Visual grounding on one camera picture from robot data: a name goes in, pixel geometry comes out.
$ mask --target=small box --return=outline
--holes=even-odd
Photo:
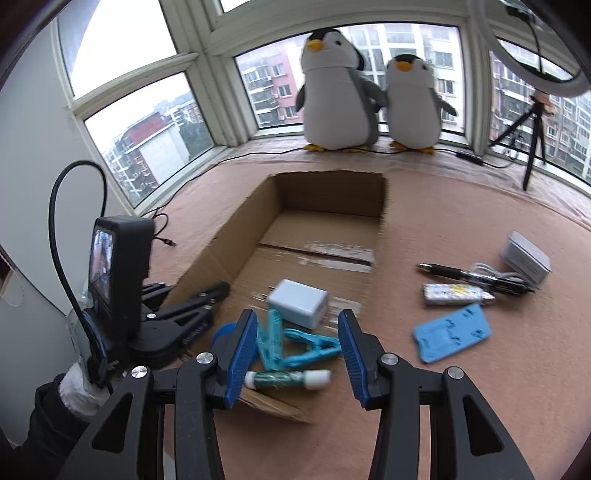
[[[503,262],[539,287],[552,272],[550,259],[533,243],[518,232],[511,232],[501,253]]]
[[[298,282],[283,279],[267,298],[269,307],[279,310],[288,322],[314,329],[329,306],[329,293]]]

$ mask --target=charging cable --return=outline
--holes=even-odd
[[[517,272],[499,272],[485,263],[474,263],[468,271],[471,273],[478,273],[480,275],[488,275],[490,277],[500,278],[501,280],[511,280],[514,282],[527,284],[530,283],[523,275],[518,274]]]

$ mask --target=penguin beak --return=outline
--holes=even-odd
[[[410,72],[413,69],[413,64],[409,61],[397,61],[396,68],[401,72]]]
[[[313,51],[314,53],[318,53],[320,50],[324,48],[324,42],[322,40],[310,40],[306,47],[308,50]]]

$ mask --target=cardboard box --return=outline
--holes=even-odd
[[[184,301],[220,281],[231,285],[213,328],[191,346],[190,354],[208,350],[212,335],[222,325],[237,321],[245,308],[253,309],[265,324],[269,287],[283,278],[329,292],[329,311],[314,332],[336,336],[338,313],[351,308],[360,314],[366,299],[386,190],[386,180],[378,173],[291,172],[265,179],[220,228],[165,301],[165,305]],[[303,350],[302,345],[285,341],[285,356]],[[336,368],[339,362],[331,360],[311,368]],[[306,421],[318,394],[243,388],[241,400],[273,415]]]

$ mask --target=clothespin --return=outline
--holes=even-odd
[[[283,359],[284,368],[299,368],[308,364],[332,358],[341,353],[338,338],[323,335],[312,335],[293,328],[283,330],[283,336],[292,342],[305,343],[308,351],[301,355],[293,355]]]
[[[268,333],[258,324],[256,346],[259,350],[261,363],[266,371],[283,370],[283,338],[281,337],[281,314],[277,309],[269,309],[267,313]]]

